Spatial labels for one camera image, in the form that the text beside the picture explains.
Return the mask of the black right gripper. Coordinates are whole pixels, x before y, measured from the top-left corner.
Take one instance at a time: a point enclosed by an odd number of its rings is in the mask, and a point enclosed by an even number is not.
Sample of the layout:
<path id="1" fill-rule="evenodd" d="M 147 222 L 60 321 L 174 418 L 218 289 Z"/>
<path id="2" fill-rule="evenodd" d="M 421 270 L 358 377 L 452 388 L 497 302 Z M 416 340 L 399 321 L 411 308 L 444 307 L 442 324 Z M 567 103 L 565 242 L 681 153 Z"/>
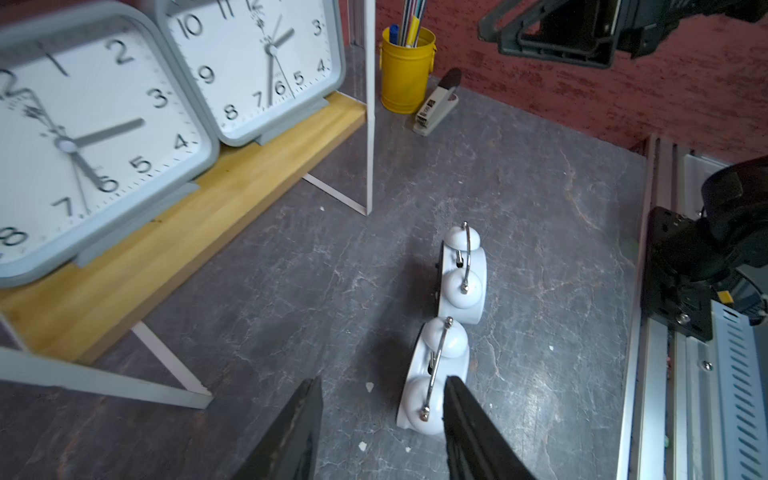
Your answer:
<path id="1" fill-rule="evenodd" d="M 661 36 L 664 1 L 502 1 L 478 22 L 480 40 L 502 55 L 606 69 L 618 51 L 651 51 Z"/>

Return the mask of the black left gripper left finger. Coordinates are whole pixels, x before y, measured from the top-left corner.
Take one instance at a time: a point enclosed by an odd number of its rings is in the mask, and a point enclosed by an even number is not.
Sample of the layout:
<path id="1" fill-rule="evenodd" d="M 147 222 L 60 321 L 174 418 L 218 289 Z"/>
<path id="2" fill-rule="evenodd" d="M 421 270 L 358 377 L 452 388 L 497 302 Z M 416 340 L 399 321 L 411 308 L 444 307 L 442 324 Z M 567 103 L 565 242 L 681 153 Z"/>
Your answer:
<path id="1" fill-rule="evenodd" d="M 232 479 L 313 479 L 322 415 L 322 378 L 305 379 Z"/>

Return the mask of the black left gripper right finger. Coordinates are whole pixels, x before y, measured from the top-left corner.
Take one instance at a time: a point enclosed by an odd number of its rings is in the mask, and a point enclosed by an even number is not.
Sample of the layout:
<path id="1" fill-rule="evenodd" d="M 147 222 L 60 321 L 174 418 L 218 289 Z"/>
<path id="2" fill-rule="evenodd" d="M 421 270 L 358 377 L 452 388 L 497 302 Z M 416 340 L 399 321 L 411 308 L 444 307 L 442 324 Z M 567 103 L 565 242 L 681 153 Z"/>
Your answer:
<path id="1" fill-rule="evenodd" d="M 445 381 L 443 410 L 450 479 L 534 479 L 457 376 Z"/>

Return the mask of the white twin bell alarm clock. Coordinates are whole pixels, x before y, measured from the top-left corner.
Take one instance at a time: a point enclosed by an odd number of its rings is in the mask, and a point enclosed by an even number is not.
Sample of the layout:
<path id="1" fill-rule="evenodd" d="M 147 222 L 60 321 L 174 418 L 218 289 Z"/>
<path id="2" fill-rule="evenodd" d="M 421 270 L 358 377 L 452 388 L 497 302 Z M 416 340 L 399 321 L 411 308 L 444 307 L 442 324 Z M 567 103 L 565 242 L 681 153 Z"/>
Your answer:
<path id="1" fill-rule="evenodd" d="M 444 388 L 451 376 L 467 379 L 468 335 L 453 317 L 436 317 L 420 330 L 404 383 L 397 426 L 430 437 L 444 436 Z"/>

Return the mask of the grey square alarm clock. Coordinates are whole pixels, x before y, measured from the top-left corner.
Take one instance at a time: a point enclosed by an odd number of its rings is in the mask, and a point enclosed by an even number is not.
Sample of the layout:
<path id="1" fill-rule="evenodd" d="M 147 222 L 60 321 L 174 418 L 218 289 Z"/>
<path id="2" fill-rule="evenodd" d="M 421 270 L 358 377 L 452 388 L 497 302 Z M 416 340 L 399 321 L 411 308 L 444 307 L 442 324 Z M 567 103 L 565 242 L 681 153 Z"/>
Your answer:
<path id="1" fill-rule="evenodd" d="M 346 75 L 336 1 L 143 1 L 219 140 L 264 145 Z"/>
<path id="2" fill-rule="evenodd" d="M 219 142 L 154 22 L 118 1 L 1 27 L 1 285 L 85 265 L 193 192 Z"/>

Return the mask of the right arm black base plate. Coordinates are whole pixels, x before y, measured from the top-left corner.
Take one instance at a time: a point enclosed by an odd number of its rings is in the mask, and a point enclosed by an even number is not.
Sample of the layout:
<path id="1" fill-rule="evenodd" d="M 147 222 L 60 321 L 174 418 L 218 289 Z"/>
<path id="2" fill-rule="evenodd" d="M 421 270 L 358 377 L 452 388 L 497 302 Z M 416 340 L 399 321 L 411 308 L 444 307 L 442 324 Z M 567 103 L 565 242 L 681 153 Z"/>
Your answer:
<path id="1" fill-rule="evenodd" d="M 703 252 L 696 223 L 657 206 L 647 227 L 642 315 L 687 337 L 712 340 L 710 285 L 697 276 Z"/>

